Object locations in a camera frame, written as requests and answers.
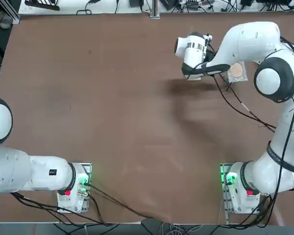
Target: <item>brown tabletop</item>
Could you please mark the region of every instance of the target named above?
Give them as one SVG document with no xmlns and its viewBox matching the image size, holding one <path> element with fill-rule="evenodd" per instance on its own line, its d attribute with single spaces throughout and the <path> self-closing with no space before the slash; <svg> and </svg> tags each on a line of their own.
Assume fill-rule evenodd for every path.
<svg viewBox="0 0 294 235">
<path fill-rule="evenodd" d="M 4 145 L 91 161 L 95 185 L 149 216 L 216 223 L 220 163 L 257 159 L 272 133 L 230 109 L 211 78 L 183 79 L 173 48 L 177 37 L 192 31 L 213 34 L 218 48 L 230 27 L 251 21 L 276 22 L 294 42 L 294 13 L 286 12 L 22 19 L 0 73 L 0 97 L 14 115 Z M 261 119 L 277 124 L 281 105 L 255 91 L 254 70 L 247 64 L 249 82 L 233 88 Z M 240 108 L 233 94 L 226 96 Z M 25 194 L 56 204 L 54 192 Z M 141 220 L 97 198 L 106 221 Z M 88 215 L 97 218 L 94 207 Z M 278 196 L 275 215 L 280 225 L 294 226 L 294 192 Z M 0 221 L 55 220 L 1 194 Z"/>
</svg>

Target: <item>green light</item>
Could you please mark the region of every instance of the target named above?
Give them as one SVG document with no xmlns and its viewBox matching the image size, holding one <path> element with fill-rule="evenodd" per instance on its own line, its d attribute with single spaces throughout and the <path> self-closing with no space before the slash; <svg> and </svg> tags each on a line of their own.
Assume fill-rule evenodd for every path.
<svg viewBox="0 0 294 235">
<path fill-rule="evenodd" d="M 233 183 L 235 183 L 235 179 L 236 179 L 236 177 L 237 177 L 237 174 L 236 174 L 236 173 L 234 173 L 234 172 L 229 172 L 229 173 L 227 174 L 227 176 L 226 176 L 226 180 L 227 180 L 228 183 L 233 184 Z"/>
<path fill-rule="evenodd" d="M 80 179 L 79 179 L 79 183 L 80 184 L 84 184 L 84 183 L 87 183 L 88 182 L 88 178 L 86 178 L 86 177 L 81 177 Z"/>
</svg>

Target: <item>black cable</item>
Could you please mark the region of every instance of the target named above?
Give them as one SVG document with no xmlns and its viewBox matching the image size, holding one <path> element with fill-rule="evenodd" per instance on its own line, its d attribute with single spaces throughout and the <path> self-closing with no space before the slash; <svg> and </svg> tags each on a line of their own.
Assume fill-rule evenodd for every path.
<svg viewBox="0 0 294 235">
<path fill-rule="evenodd" d="M 97 213 L 98 213 L 98 217 L 99 217 L 99 220 L 101 221 L 101 223 L 105 226 L 110 226 L 110 224 L 106 224 L 101 216 L 101 213 L 100 213 L 100 210 L 99 210 L 99 206 L 98 206 L 98 203 L 97 201 L 95 200 L 95 198 L 91 195 L 91 194 L 88 194 L 89 198 L 94 202 L 95 206 L 96 206 L 96 209 L 97 209 Z"/>
<path fill-rule="evenodd" d="M 26 205 L 26 203 L 21 202 L 22 204 L 24 204 L 24 205 L 26 205 L 26 206 L 30 206 L 30 207 L 34 207 L 34 208 L 38 208 L 38 209 L 42 209 L 42 210 L 46 210 L 46 209 L 47 209 L 47 210 L 49 210 L 49 211 L 53 211 L 53 212 L 59 213 L 58 211 L 48 209 L 48 207 L 49 207 L 49 208 L 55 208 L 55 209 L 57 209 L 57 210 L 67 211 L 67 212 L 70 212 L 70 213 L 72 213 L 72 214 L 75 214 L 75 215 L 77 215 L 77 216 L 79 216 L 79 217 L 81 217 L 81 218 L 88 219 L 88 220 L 90 220 L 90 221 L 92 221 L 92 222 L 95 222 L 95 223 L 99 223 L 99 224 L 101 224 L 99 221 L 96 221 L 96 220 L 94 220 L 94 219 L 92 219 L 92 218 L 89 218 L 89 217 L 83 216 L 83 215 L 81 215 L 81 214 L 79 214 L 79 213 L 76 213 L 76 212 L 74 212 L 74 211 L 68 210 L 68 209 L 66 209 L 66 208 L 62 208 L 62 207 L 58 207 L 58 206 L 52 206 L 52 205 L 46 205 L 46 204 L 43 204 L 43 203 L 39 203 L 39 202 L 36 202 L 36 201 L 30 200 L 30 199 L 28 199 L 28 198 L 25 198 L 25 197 L 24 197 L 23 195 L 21 195 L 21 194 L 19 194 L 19 195 L 21 196 L 21 198 L 18 198 L 18 199 L 20 199 L 20 200 L 24 200 L 24 201 L 27 201 L 27 202 L 30 202 L 30 203 L 33 203 L 33 204 L 36 204 L 36 205 L 39 205 L 39 206 L 42 206 L 42 207 L 47 207 L 47 208 L 42 209 L 42 208 L 40 208 L 40 207 L 36 207 L 36 206 L 33 206 L 33 205 L 29 205 L 29 204 Z"/>
<path fill-rule="evenodd" d="M 65 224 L 65 225 L 74 225 L 74 226 L 76 226 L 76 227 L 82 227 L 82 226 L 83 226 L 83 225 L 77 225 L 77 224 L 74 224 L 74 223 L 73 223 L 72 221 L 70 221 L 70 219 L 69 219 L 66 215 L 64 215 L 63 213 L 60 213 L 60 212 L 55 211 L 55 210 L 53 210 L 53 209 L 47 209 L 47 208 L 44 208 L 43 206 L 38 206 L 38 207 L 37 207 L 37 206 L 31 205 L 31 204 L 25 203 L 25 202 L 23 202 L 23 201 L 17 196 L 17 193 L 11 193 L 11 194 L 12 194 L 12 195 L 16 198 L 16 200 L 18 200 L 21 204 L 23 204 L 23 205 L 25 205 L 25 206 L 28 206 L 28 207 L 32 207 L 32 208 L 37 208 L 37 209 L 40 209 L 40 210 L 45 210 L 45 211 L 49 212 L 53 217 L 55 217 L 56 219 L 58 219 L 61 223 Z M 59 215 L 65 217 L 65 218 L 68 220 L 69 224 L 63 222 L 63 220 L 61 220 L 58 216 L 54 215 L 54 214 L 51 213 L 51 212 L 57 213 L 57 214 L 59 214 Z"/>
<path fill-rule="evenodd" d="M 198 9 L 202 9 L 202 10 L 204 10 L 204 12 L 207 12 L 203 7 L 201 7 L 201 6 L 198 6 Z"/>
<path fill-rule="evenodd" d="M 214 6 L 210 3 L 210 1 L 209 0 L 207 0 L 207 2 L 208 2 L 208 4 L 210 5 L 210 9 L 212 9 L 212 12 L 214 12 Z"/>
<path fill-rule="evenodd" d="M 60 228 L 58 225 L 53 224 L 54 226 L 56 226 L 59 230 L 61 230 L 62 232 L 64 232 L 66 235 L 72 235 L 71 233 L 65 231 L 64 229 Z"/>
<path fill-rule="evenodd" d="M 258 119 L 258 118 L 255 118 L 255 117 L 251 117 L 251 116 L 249 116 L 249 115 L 247 115 L 247 114 L 244 114 L 244 113 L 242 113 L 241 111 L 239 111 L 238 109 L 236 109 L 226 98 L 225 98 L 225 96 L 224 96 L 224 94 L 223 94 L 223 92 L 222 92 L 222 90 L 221 90 L 221 88 L 220 88 L 220 86 L 219 86 L 219 84 L 218 84 L 218 82 L 217 82 L 217 80 L 216 80 L 216 78 L 214 77 L 214 76 L 212 76 L 213 78 L 214 78 L 214 80 L 215 80 L 215 83 L 216 83 L 216 85 L 217 85 L 217 88 L 218 88 L 218 90 L 219 90 L 219 92 L 220 92 L 220 94 L 221 94 L 221 96 L 222 96 L 222 98 L 224 99 L 224 101 L 232 108 L 232 109 L 234 109 L 236 112 L 238 112 L 239 114 L 241 114 L 241 115 L 243 115 L 243 116 L 245 116 L 245 117 L 247 117 L 247 118 L 250 118 L 250 119 L 253 119 L 253 120 L 255 120 L 255 121 L 257 121 L 257 122 L 260 122 L 261 124 L 263 124 L 263 125 L 266 125 L 267 123 L 265 123 L 265 122 L 263 122 L 263 121 L 261 121 L 260 119 Z"/>
<path fill-rule="evenodd" d="M 116 13 L 117 13 L 118 6 L 119 6 L 119 0 L 117 0 L 117 7 L 116 7 L 116 10 L 114 11 L 114 14 L 116 14 Z"/>
<path fill-rule="evenodd" d="M 294 46 L 292 45 L 292 43 L 290 41 L 286 40 L 285 38 L 283 38 L 282 36 L 280 36 L 280 38 L 281 38 L 281 41 L 287 43 L 289 45 L 289 47 L 294 52 Z M 292 133 L 292 130 L 293 130 L 293 125 L 294 125 L 294 111 L 293 111 L 293 115 L 292 115 L 292 119 L 291 119 L 289 131 L 288 131 L 288 134 L 286 136 L 285 144 L 284 144 L 284 147 L 283 147 L 283 152 L 282 152 L 282 156 L 281 156 L 280 170 L 279 170 L 279 177 L 278 177 L 277 186 L 276 186 L 276 189 L 275 189 L 275 192 L 274 192 L 274 196 L 273 196 L 271 211 L 270 211 L 270 214 L 269 214 L 269 217 L 268 217 L 267 222 L 265 223 L 264 226 L 259 226 L 260 228 L 266 227 L 268 225 L 269 221 L 270 221 L 271 216 L 272 216 L 273 207 L 275 205 L 275 201 L 276 201 L 276 198 L 277 198 L 278 192 L 279 192 L 279 187 L 280 187 L 280 182 L 281 182 L 281 176 L 282 176 L 282 169 L 283 169 L 283 162 L 284 162 L 284 156 L 285 156 L 285 152 L 286 152 L 286 149 L 287 149 L 287 146 L 288 146 L 288 143 L 289 143 L 289 139 L 290 139 L 290 136 L 291 136 L 291 133 Z"/>
<path fill-rule="evenodd" d="M 223 1 L 225 3 L 228 3 L 231 6 L 231 9 L 233 9 L 233 11 L 235 11 L 235 7 L 230 3 L 231 0 L 225 1 L 225 0 L 219 0 L 219 1 Z"/>
<path fill-rule="evenodd" d="M 98 192 L 102 193 L 103 195 L 105 195 L 106 197 L 108 197 L 109 199 L 111 199 L 113 202 L 115 202 L 116 204 L 128 209 L 129 211 L 141 216 L 141 217 L 144 217 L 144 218 L 148 218 L 148 219 L 153 219 L 153 217 L 151 216 L 148 216 L 148 215 L 145 215 L 145 214 L 142 214 L 134 209 L 132 209 L 131 207 L 125 205 L 124 203 L 118 201 L 117 199 L 113 198 L 112 196 L 108 195 L 107 193 L 105 193 L 104 191 L 100 190 L 99 188 L 89 184 L 89 183 L 84 183 L 85 186 L 89 186 L 89 187 L 92 187 L 93 189 L 97 190 Z"/>
<path fill-rule="evenodd" d="M 266 1 L 266 3 L 265 3 L 264 7 L 261 8 L 259 11 L 262 11 L 266 6 L 267 6 L 267 1 Z"/>
<path fill-rule="evenodd" d="M 223 76 L 221 74 L 219 74 L 220 77 L 222 78 L 222 80 L 228 85 L 228 89 L 231 90 L 231 92 L 233 93 L 233 95 L 235 96 L 235 98 L 244 106 L 246 107 L 243 102 L 239 99 L 239 97 L 236 95 L 235 91 L 232 89 L 232 87 L 227 83 L 227 81 L 223 78 Z M 251 110 L 248 109 L 248 112 L 253 115 L 257 120 L 258 122 L 260 122 L 261 124 L 263 124 L 265 127 L 267 127 L 269 130 L 271 130 L 272 132 L 274 132 L 274 130 L 272 130 L 270 127 L 272 128 L 276 128 L 275 126 L 273 125 L 270 125 L 266 122 L 263 122 L 260 118 L 258 118 Z"/>
<path fill-rule="evenodd" d="M 98 225 L 101 225 L 101 224 L 90 224 L 90 225 L 86 225 L 86 227 L 88 228 L 88 227 L 98 226 Z M 74 232 L 76 232 L 78 230 L 81 230 L 83 228 L 84 228 L 84 226 L 83 227 L 80 227 L 80 228 L 77 228 L 77 229 L 74 229 L 74 230 L 70 231 L 70 233 L 72 234 L 72 233 L 74 233 Z"/>
<path fill-rule="evenodd" d="M 208 44 L 208 46 L 212 49 L 212 51 L 214 52 L 214 54 L 215 54 L 215 50 L 213 49 L 213 47 L 210 45 L 210 44 Z M 201 63 L 199 63 L 198 65 L 196 65 L 194 68 L 193 68 L 193 70 L 195 70 L 199 65 L 200 65 Z M 221 75 L 221 74 L 219 74 L 220 75 L 220 77 L 223 79 L 223 81 L 224 82 L 226 82 L 226 80 L 223 78 L 223 76 Z M 257 122 L 259 122 L 259 123 L 261 123 L 261 124 L 263 124 L 265 127 L 267 127 L 268 129 L 270 129 L 272 132 L 274 132 L 274 130 L 272 130 L 270 127 L 272 127 L 272 128 L 275 128 L 275 126 L 273 126 L 273 125 L 270 125 L 270 124 L 268 124 L 268 123 L 266 123 L 266 122 L 263 122 L 260 118 L 258 118 L 252 111 L 250 111 L 249 109 L 248 109 L 248 111 L 249 111 L 249 113 L 250 114 L 252 114 L 254 117 L 251 117 L 251 116 L 249 116 L 249 115 L 247 115 L 247 114 L 244 114 L 244 113 L 242 113 L 241 111 L 239 111 L 238 109 L 236 109 L 226 98 L 225 98 L 225 96 L 224 96 L 224 94 L 223 94 L 223 92 L 222 92 L 222 90 L 221 90 L 221 88 L 220 88 L 220 86 L 218 85 L 218 82 L 217 82 L 217 80 L 216 80 L 216 78 L 214 77 L 214 76 L 212 76 L 213 78 L 214 78 L 214 80 L 215 80 L 215 83 L 216 83 L 216 85 L 217 85 L 217 88 L 218 88 L 218 90 L 219 90 L 219 92 L 220 92 L 220 94 L 221 94 L 221 96 L 223 97 L 223 99 L 225 100 L 225 102 L 232 108 L 232 109 L 234 109 L 236 112 L 238 112 L 239 114 L 241 114 L 241 115 L 243 115 L 243 116 L 245 116 L 245 117 L 247 117 L 247 118 L 250 118 L 250 119 L 252 119 L 252 120 L 255 120 L 255 121 L 257 121 Z M 236 95 L 236 93 L 234 92 L 234 90 L 230 87 L 230 89 L 231 89 L 231 91 L 232 91 L 232 93 L 234 94 L 234 96 L 237 98 L 237 100 L 242 104 L 242 101 L 238 98 L 238 96 Z"/>
<path fill-rule="evenodd" d="M 141 225 L 143 226 L 143 228 L 150 234 L 150 235 L 153 235 L 153 233 L 145 226 L 145 224 L 143 224 L 141 222 Z"/>
<path fill-rule="evenodd" d="M 149 10 L 152 11 L 152 10 L 151 10 L 151 7 L 150 7 L 150 5 L 149 5 L 148 0 L 146 0 L 146 2 L 147 2 L 147 5 L 148 5 Z"/>
<path fill-rule="evenodd" d="M 117 228 L 120 224 L 117 224 L 116 226 L 114 226 L 113 228 L 111 229 L 108 229 L 107 231 L 101 233 L 100 235 L 104 235 L 104 234 L 107 234 L 108 232 L 110 232 L 111 230 L 114 230 L 115 228 Z"/>
<path fill-rule="evenodd" d="M 84 9 L 84 10 L 78 10 L 78 11 L 76 12 L 76 16 L 79 14 L 79 12 L 85 12 L 86 15 L 91 15 L 91 14 L 92 14 L 92 11 L 89 10 L 89 9 L 87 9 L 87 6 L 88 6 L 88 4 L 91 3 L 91 1 L 92 1 L 92 0 L 89 0 L 89 1 L 86 3 L 86 5 L 85 5 L 85 9 Z"/>
</svg>

